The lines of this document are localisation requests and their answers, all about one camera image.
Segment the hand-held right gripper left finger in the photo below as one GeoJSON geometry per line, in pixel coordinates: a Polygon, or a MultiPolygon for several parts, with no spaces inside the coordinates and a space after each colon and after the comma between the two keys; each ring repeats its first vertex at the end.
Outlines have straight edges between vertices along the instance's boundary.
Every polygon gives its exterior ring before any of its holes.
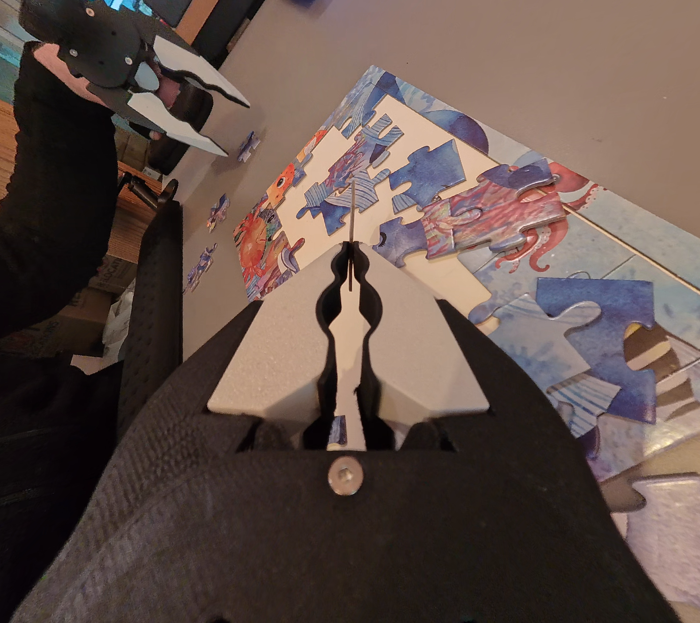
{"type": "Polygon", "coordinates": [[[342,311],[351,246],[334,245],[262,301],[207,402],[215,414],[248,415],[326,449],[337,406],[330,325],[342,311]]]}

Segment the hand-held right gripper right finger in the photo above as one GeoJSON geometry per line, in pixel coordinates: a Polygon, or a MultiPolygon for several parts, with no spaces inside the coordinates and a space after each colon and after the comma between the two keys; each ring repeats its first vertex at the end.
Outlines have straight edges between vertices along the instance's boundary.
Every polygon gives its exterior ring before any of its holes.
{"type": "Polygon", "coordinates": [[[426,286],[354,243],[363,337],[355,390],[368,451],[396,448],[393,424],[481,414],[489,401],[426,286]]]}

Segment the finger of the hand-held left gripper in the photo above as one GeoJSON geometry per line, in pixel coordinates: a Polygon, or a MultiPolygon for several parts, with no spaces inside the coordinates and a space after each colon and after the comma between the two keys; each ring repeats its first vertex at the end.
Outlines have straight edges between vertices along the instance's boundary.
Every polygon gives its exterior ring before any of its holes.
{"type": "Polygon", "coordinates": [[[191,47],[180,46],[156,35],[153,51],[163,73],[168,77],[187,80],[201,89],[220,93],[227,100],[250,108],[248,99],[191,47]]]}
{"type": "Polygon", "coordinates": [[[155,93],[131,93],[127,106],[146,122],[152,124],[153,126],[150,127],[152,131],[159,131],[180,143],[197,147],[216,156],[228,156],[211,138],[201,135],[188,122],[174,117],[155,93]]]}

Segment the sea print puzzle board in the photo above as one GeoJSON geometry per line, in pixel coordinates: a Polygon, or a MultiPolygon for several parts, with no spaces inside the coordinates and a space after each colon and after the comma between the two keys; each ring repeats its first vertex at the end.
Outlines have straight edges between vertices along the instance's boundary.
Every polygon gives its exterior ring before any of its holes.
{"type": "MultiPolygon", "coordinates": [[[[463,191],[475,196],[477,177],[495,166],[521,167],[540,158],[555,162],[380,67],[367,69],[355,86],[364,82],[371,82],[384,91],[383,99],[376,105],[375,116],[365,126],[372,125],[386,113],[393,120],[393,126],[404,132],[378,167],[365,169],[370,177],[382,169],[396,171],[408,163],[409,155],[417,149],[423,146],[434,149],[450,139],[456,141],[466,181],[442,191],[436,201],[463,191]]],[[[348,94],[232,232],[250,302],[262,299],[292,278],[293,275],[283,274],[278,268],[278,256],[287,243],[293,245],[298,239],[305,239],[305,244],[295,254],[300,268],[303,268],[332,244],[349,238],[350,213],[344,218],[345,225],[330,236],[322,215],[312,218],[306,213],[301,219],[296,218],[304,206],[306,190],[315,182],[325,181],[328,169],[354,145],[355,137],[362,129],[345,139],[334,127],[333,122],[348,94]]],[[[379,183],[376,186],[379,201],[362,213],[355,209],[356,236],[374,246],[380,241],[382,223],[397,217],[401,217],[404,223],[422,218],[424,208],[419,210],[415,206],[398,215],[393,212],[392,197],[408,188],[409,183],[405,183],[391,190],[389,177],[379,183]]],[[[459,255],[483,248],[489,247],[478,245],[433,260],[425,260],[422,252],[415,252],[407,256],[405,266],[399,269],[430,288],[437,298],[450,301],[469,319],[469,313],[485,302],[490,292],[462,265],[459,255]]],[[[617,314],[620,322],[629,324],[624,338],[624,360],[612,363],[608,376],[595,373],[620,387],[604,414],[655,424],[661,407],[692,400],[699,402],[699,347],[688,344],[656,323],[652,282],[540,277],[534,298],[550,316],[561,312],[570,300],[595,301],[601,303],[610,316],[617,314]]],[[[498,319],[493,314],[479,324],[469,321],[491,335],[498,326],[498,319]]],[[[664,452],[698,438],[699,435],[690,437],[664,452]]],[[[661,453],[619,475],[641,475],[638,466],[661,453]]],[[[600,482],[608,482],[617,476],[600,482]]]]}

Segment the light blue anemone puzzle piece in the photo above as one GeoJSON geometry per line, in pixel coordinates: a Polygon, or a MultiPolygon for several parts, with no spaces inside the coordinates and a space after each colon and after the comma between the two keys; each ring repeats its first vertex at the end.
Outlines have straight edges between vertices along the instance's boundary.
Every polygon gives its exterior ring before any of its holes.
{"type": "Polygon", "coordinates": [[[624,360],[627,322],[601,303],[570,300],[548,315],[529,294],[495,310],[491,340],[529,374],[575,438],[595,429],[620,387],[606,377],[624,360]]]}

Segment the lavender coral puzzle piece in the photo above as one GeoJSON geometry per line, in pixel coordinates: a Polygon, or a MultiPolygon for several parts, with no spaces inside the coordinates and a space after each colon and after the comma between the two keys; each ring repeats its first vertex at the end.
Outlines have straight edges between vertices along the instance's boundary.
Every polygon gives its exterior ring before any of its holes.
{"type": "Polygon", "coordinates": [[[212,247],[206,247],[199,256],[197,264],[190,269],[187,275],[186,284],[182,291],[183,295],[193,292],[199,285],[203,275],[211,268],[214,262],[213,256],[217,246],[218,244],[214,243],[212,247]]]}

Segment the red green coral puzzle piece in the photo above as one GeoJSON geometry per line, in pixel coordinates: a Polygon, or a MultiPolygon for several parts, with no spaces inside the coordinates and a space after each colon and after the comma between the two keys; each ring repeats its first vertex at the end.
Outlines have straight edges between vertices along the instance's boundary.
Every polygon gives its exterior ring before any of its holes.
{"type": "Polygon", "coordinates": [[[426,242],[426,259],[441,258],[490,241],[478,198],[467,191],[424,207],[419,220],[426,242]]]}

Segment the red coral purple puzzle piece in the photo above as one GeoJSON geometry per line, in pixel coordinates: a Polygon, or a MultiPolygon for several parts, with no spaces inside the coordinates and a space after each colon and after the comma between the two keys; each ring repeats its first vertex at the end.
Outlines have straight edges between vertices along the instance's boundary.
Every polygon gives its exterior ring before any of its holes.
{"type": "Polygon", "coordinates": [[[508,251],[526,241],[526,231],[565,217],[545,158],[525,166],[502,164],[477,177],[476,204],[481,215],[470,224],[471,246],[487,245],[492,252],[508,251]]]}

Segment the person's left forearm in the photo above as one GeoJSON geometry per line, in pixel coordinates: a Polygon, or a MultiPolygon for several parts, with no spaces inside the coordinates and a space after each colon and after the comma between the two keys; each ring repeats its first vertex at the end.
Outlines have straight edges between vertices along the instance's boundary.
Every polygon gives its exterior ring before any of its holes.
{"type": "Polygon", "coordinates": [[[1,200],[1,336],[45,321],[102,265],[116,212],[112,112],[24,46],[14,87],[15,168],[1,200]]]}

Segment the person's left hand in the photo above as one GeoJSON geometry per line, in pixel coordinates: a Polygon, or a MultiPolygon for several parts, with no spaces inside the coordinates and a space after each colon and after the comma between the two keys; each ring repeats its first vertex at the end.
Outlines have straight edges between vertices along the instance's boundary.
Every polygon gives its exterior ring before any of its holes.
{"type": "Polygon", "coordinates": [[[160,99],[167,110],[171,110],[177,100],[182,84],[165,75],[158,75],[159,86],[154,94],[160,99]]]}

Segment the black cabinet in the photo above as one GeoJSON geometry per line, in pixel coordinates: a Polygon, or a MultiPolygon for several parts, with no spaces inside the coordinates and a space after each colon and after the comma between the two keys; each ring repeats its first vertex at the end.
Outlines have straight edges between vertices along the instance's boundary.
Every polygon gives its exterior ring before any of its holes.
{"type": "Polygon", "coordinates": [[[227,58],[227,49],[244,20],[255,16],[265,0],[218,0],[192,42],[213,67],[220,68],[227,58]]]}

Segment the red tipped tail puzzle piece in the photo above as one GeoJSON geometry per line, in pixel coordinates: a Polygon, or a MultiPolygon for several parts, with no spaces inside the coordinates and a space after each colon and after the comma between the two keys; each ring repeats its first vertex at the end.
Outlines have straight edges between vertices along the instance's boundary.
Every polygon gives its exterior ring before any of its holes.
{"type": "Polygon", "coordinates": [[[291,275],[298,274],[300,272],[300,265],[298,264],[295,254],[296,252],[305,244],[305,239],[298,239],[293,245],[285,245],[284,249],[278,256],[278,268],[281,273],[289,273],[291,275]]]}

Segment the grey perforated panel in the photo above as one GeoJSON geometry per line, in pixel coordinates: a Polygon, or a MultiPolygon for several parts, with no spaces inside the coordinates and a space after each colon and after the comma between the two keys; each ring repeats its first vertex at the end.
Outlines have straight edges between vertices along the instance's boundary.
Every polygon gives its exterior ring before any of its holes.
{"type": "Polygon", "coordinates": [[[155,213],[139,250],[123,350],[116,437],[182,363],[183,214],[169,200],[155,213]]]}

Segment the blue wave puzzle piece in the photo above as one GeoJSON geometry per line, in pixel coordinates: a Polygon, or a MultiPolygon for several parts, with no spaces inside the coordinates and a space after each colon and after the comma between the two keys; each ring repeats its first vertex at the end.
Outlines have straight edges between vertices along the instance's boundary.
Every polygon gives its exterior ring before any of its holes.
{"type": "Polygon", "coordinates": [[[376,105],[383,97],[384,91],[371,82],[356,85],[335,118],[334,127],[345,139],[349,139],[359,128],[372,120],[376,113],[376,105]]]}

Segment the cardboard box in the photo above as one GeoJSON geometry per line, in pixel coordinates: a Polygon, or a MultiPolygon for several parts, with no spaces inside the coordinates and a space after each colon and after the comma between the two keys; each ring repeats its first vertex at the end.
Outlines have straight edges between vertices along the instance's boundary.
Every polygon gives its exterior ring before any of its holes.
{"type": "Polygon", "coordinates": [[[106,255],[87,286],[76,293],[52,321],[46,353],[89,355],[102,344],[102,334],[115,300],[136,277],[137,263],[106,255]]]}

